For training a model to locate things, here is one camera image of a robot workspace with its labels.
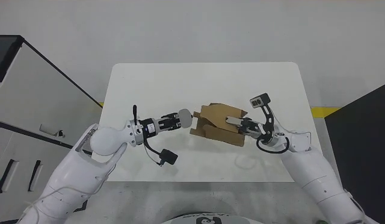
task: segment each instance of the robot forearm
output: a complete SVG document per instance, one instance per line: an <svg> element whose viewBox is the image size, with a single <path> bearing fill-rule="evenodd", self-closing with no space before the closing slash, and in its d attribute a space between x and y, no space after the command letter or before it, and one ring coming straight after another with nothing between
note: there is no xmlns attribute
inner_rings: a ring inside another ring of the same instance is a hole
<svg viewBox="0 0 385 224"><path fill-rule="evenodd" d="M280 154L293 180L315 201L332 224L360 223L363 213L339 183L329 162L316 149Z"/></svg>

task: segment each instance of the logo on robot base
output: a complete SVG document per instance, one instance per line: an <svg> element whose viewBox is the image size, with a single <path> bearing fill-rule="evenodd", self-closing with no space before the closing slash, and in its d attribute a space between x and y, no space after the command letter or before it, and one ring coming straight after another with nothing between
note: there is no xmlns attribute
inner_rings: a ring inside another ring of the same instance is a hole
<svg viewBox="0 0 385 224"><path fill-rule="evenodd" d="M197 224L222 224L222 221L219 217L212 217L209 219L207 217L198 217Z"/></svg>

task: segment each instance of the door handle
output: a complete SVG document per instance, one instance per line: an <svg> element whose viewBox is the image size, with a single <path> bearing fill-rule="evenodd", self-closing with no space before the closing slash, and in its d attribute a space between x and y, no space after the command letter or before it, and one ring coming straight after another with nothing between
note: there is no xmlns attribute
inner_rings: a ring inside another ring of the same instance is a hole
<svg viewBox="0 0 385 224"><path fill-rule="evenodd" d="M40 172L42 171L43 165L41 164L41 160L37 160L34 170L32 171L32 176L31 179L29 180L29 185L28 185L28 191L34 191L36 187L37 180L40 176Z"/></svg>
<svg viewBox="0 0 385 224"><path fill-rule="evenodd" d="M43 132L43 133L45 133L45 134L49 134L51 136L61 137L61 138L65 138L66 137L66 135L63 134L63 130L62 129L58 130L56 133L50 133L48 131L43 130L43 124L40 124L40 128L38 130Z"/></svg>
<svg viewBox="0 0 385 224"><path fill-rule="evenodd" d="M16 173L17 166L19 165L18 161L10 159L8 162L7 168L0 179L0 194L7 192L8 188L11 186L11 182L14 174Z"/></svg>

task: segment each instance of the white cabinet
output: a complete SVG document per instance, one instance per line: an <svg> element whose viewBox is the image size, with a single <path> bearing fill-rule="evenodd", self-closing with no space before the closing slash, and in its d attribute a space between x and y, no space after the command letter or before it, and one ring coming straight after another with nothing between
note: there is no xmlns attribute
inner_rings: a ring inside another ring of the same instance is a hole
<svg viewBox="0 0 385 224"><path fill-rule="evenodd" d="M0 36L0 222L18 219L102 107L21 36ZM86 153L91 149L85 146Z"/></svg>
<svg viewBox="0 0 385 224"><path fill-rule="evenodd" d="M0 82L1 122L73 146L100 115L100 105L21 43Z"/></svg>
<svg viewBox="0 0 385 224"><path fill-rule="evenodd" d="M12 161L0 194L1 220L20 217L27 203L41 195L52 172L69 151L68 148L19 133L12 135L0 160L0 173L5 173ZM37 161L38 172L32 178Z"/></svg>

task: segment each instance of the white table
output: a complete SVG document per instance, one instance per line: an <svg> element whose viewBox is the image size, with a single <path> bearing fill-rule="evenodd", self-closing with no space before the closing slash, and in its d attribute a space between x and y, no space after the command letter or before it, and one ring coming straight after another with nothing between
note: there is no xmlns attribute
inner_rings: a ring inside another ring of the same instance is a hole
<svg viewBox="0 0 385 224"><path fill-rule="evenodd" d="M262 93L271 98L270 107L287 129L311 131L312 145L321 150L300 71L295 63L138 63L116 64L103 107L100 125L122 129L138 106L141 119L201 105L221 102L248 112L248 117L265 122L261 109L249 100ZM246 137L237 147L190 135L189 129L162 132L149 139L158 151L176 154L174 166L158 167L143 145L128 146L108 181L176 182L291 182L280 158L258 150ZM106 160L93 154L98 161Z"/></svg>

